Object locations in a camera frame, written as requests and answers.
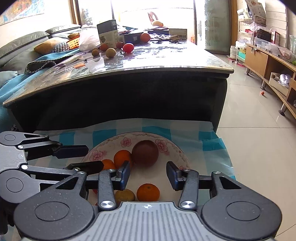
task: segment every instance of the plate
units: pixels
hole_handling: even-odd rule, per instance
[[[160,190],[159,201],[178,202],[182,191],[173,190],[166,175],[166,163],[172,161],[180,169],[190,168],[190,163],[184,152],[165,137],[146,132],[120,134],[98,144],[83,158],[82,162],[113,160],[118,151],[132,152],[135,144],[142,140],[153,141],[158,147],[159,156],[157,162],[149,168],[133,165],[126,188],[132,190],[136,196],[137,190],[142,184],[152,183]],[[97,195],[91,190],[89,191],[89,201],[91,204],[97,202]]]

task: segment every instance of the blue and white checkered cloth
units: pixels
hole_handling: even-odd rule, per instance
[[[148,132],[163,136],[174,142],[187,156],[191,168],[200,175],[211,175],[221,171],[234,177],[230,157],[222,139],[213,131],[211,122],[186,120],[124,119],[112,120],[94,126],[63,131],[36,131],[47,134],[51,140],[63,145],[87,145],[89,150],[102,141],[127,132]],[[30,165],[51,168],[63,168],[70,163],[80,162],[83,158],[57,159],[44,157],[29,161]],[[199,205],[209,199],[208,190],[199,191]],[[15,228],[9,226],[9,232],[0,236],[0,241],[18,241]]]

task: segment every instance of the cabinet leg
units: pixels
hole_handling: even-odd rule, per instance
[[[282,116],[285,116],[285,111],[287,110],[287,106],[285,104],[282,105],[281,109],[279,110],[279,113]]]
[[[265,90],[265,87],[266,87],[266,83],[265,83],[265,81],[263,80],[260,89],[261,89],[261,90]]]
[[[247,76],[250,76],[249,73],[250,73],[250,69],[247,68],[247,70],[246,70],[246,75],[247,75]]]

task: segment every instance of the gray couch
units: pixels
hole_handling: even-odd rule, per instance
[[[23,74],[29,62],[42,56],[34,51],[36,45],[53,37],[69,40],[69,34],[79,31],[81,31],[80,25],[69,24],[50,28],[45,32],[27,34],[11,41],[0,48],[0,71],[17,71],[18,74]]]

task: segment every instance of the houndstooth fabric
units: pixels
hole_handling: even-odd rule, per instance
[[[52,51],[52,53],[59,53],[59,52],[64,52],[70,50],[70,46],[66,42],[62,42],[58,44]]]

